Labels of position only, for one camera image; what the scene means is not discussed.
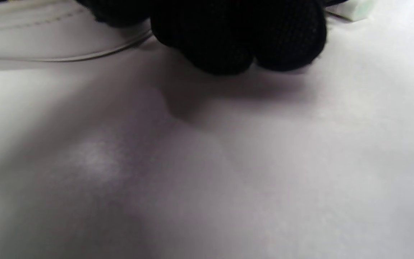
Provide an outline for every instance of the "white leather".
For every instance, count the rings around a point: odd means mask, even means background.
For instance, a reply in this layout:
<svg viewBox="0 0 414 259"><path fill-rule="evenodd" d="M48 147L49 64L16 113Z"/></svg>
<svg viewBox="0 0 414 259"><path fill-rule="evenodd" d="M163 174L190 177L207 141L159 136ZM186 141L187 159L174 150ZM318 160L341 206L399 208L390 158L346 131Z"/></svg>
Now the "white leather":
<svg viewBox="0 0 414 259"><path fill-rule="evenodd" d="M414 259L414 0L329 23L304 74L0 61L0 259Z"/></svg>
<svg viewBox="0 0 414 259"><path fill-rule="evenodd" d="M89 59L125 49L149 35L148 21L110 28L74 0L0 3L0 59Z"/></svg>

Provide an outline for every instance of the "knitted texture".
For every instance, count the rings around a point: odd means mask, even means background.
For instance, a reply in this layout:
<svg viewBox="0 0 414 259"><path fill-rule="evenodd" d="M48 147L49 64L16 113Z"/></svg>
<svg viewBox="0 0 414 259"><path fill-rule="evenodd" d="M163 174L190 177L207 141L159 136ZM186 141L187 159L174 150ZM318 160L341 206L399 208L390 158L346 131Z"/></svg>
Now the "knitted texture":
<svg viewBox="0 0 414 259"><path fill-rule="evenodd" d="M325 7L332 6L332 5L339 5L340 3L344 3L347 0L322 0L322 4Z"/></svg>
<svg viewBox="0 0 414 259"><path fill-rule="evenodd" d="M77 0L87 7L97 21L112 27L127 27L148 19L151 1L148 0Z"/></svg>
<svg viewBox="0 0 414 259"><path fill-rule="evenodd" d="M189 61L217 75L232 75L248 69L253 54L234 36L232 1L183 0L180 7L179 49Z"/></svg>
<svg viewBox="0 0 414 259"><path fill-rule="evenodd" d="M287 71L323 50L323 7L342 0L78 0L97 20L123 27L151 15L156 38L214 75L258 65Z"/></svg>
<svg viewBox="0 0 414 259"><path fill-rule="evenodd" d="M287 71L311 63L322 51L327 28L315 0L248 0L251 46L258 63Z"/></svg>

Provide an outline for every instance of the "seam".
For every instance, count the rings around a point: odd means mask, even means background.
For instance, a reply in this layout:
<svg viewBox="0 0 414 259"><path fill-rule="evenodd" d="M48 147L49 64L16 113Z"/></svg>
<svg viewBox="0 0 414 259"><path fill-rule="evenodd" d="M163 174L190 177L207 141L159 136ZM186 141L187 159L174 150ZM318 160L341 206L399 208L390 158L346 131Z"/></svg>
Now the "seam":
<svg viewBox="0 0 414 259"><path fill-rule="evenodd" d="M25 23L25 24L18 24L18 25L7 26L7 27L0 27L0 31L6 31L6 30L10 30L10 29L19 29L19 28L28 28L28 27L39 26L39 25L48 24L48 23L54 23L54 22L58 22L58 21L61 21L63 19L66 19L66 18L71 18L75 15L79 15L80 13L84 13L84 11L85 11L85 9L78 9L78 10L74 10L72 12L65 13L65 14L62 14L60 16L54 17L52 19L44 20L44 21L37 21L37 22L32 22L32 23Z"/></svg>

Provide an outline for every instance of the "white surface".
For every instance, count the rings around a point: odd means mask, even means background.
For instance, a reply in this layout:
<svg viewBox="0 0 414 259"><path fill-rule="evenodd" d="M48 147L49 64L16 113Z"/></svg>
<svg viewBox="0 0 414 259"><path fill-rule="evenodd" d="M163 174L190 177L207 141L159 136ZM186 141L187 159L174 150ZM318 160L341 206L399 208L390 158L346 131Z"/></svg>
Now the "white surface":
<svg viewBox="0 0 414 259"><path fill-rule="evenodd" d="M330 23L304 75L0 62L0 259L414 259L414 0Z"/></svg>
<svg viewBox="0 0 414 259"><path fill-rule="evenodd" d="M150 22L126 29L97 23L74 0L0 3L0 59L81 60L148 37Z"/></svg>

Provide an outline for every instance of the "stitching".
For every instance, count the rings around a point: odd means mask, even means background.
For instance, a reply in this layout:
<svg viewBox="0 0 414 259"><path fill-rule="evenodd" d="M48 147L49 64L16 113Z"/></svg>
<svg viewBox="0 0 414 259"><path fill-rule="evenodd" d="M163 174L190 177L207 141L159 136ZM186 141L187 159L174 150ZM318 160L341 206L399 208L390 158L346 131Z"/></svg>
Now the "stitching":
<svg viewBox="0 0 414 259"><path fill-rule="evenodd" d="M75 10L74 12L65 13L61 16L57 16L57 17L52 18L50 20L44 20L44 21L39 21L39 22L34 22L34 23L18 24L18 25L13 25L13 26L8 26L8 27L0 27L0 31L5 31L5 30L8 30L8 29L28 28L28 27L31 27L31 26L39 26L39 25L43 25L43 24L58 22L58 21L61 21L63 19L66 19L66 18L71 18L74 15L79 15L80 13L84 13L84 11L85 11L85 9L78 9L78 10Z"/></svg>

